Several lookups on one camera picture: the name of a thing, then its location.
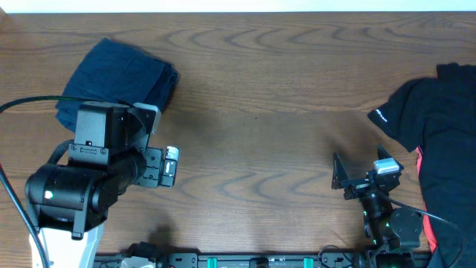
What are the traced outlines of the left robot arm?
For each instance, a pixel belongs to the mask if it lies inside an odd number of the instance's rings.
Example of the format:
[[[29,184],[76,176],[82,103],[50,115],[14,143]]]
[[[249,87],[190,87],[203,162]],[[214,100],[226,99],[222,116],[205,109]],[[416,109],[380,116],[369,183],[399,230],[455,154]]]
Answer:
[[[131,185],[171,188],[179,149],[149,147],[157,106],[86,101],[75,137],[25,185],[33,267],[92,267],[108,210]]]

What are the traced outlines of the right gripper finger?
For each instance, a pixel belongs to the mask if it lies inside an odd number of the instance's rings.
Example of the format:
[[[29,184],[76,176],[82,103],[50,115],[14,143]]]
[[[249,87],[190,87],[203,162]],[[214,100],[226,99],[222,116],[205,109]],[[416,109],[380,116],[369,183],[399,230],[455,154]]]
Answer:
[[[332,189],[346,188],[349,177],[337,153],[333,153]]]
[[[378,160],[393,159],[398,164],[398,166],[400,166],[401,168],[403,167],[403,165],[400,162],[398,162],[394,157],[392,157],[392,155],[389,154],[389,152],[386,151],[386,149],[384,149],[384,147],[381,144],[378,144],[376,146],[376,152],[377,152]]]

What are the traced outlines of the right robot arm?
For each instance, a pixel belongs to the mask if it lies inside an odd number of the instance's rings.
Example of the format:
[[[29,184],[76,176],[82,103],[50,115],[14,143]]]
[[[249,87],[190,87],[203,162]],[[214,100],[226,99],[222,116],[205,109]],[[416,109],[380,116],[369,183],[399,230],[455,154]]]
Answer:
[[[404,167],[384,148],[360,179],[352,179],[337,153],[333,154],[332,189],[344,191],[345,200],[357,199],[363,208],[364,234],[373,245],[352,256],[353,267],[415,267],[414,250],[420,247],[422,216],[402,206],[395,208],[389,193],[400,185]]]

